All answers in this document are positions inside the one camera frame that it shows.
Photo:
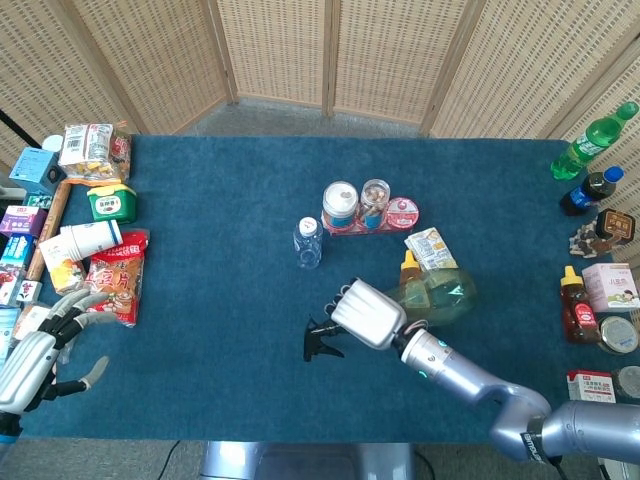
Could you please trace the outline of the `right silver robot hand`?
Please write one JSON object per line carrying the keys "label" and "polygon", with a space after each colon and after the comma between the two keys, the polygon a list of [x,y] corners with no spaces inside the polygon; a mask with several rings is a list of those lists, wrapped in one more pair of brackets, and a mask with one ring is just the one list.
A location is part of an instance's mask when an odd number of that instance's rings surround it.
{"label": "right silver robot hand", "polygon": [[359,278],[344,285],[325,311],[337,325],[375,350],[389,349],[407,322],[397,302]]}

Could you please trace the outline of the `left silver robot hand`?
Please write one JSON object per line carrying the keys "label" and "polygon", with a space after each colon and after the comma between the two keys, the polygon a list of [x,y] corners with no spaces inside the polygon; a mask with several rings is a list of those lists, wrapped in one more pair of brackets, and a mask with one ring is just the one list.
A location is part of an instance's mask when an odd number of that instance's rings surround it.
{"label": "left silver robot hand", "polygon": [[91,389],[104,374],[109,358],[99,358],[78,380],[58,382],[53,372],[62,350],[88,326],[114,323],[114,313],[93,312],[104,302],[104,292],[81,289],[61,298],[34,332],[17,344],[1,370],[1,411],[21,416],[43,400],[54,400]]}

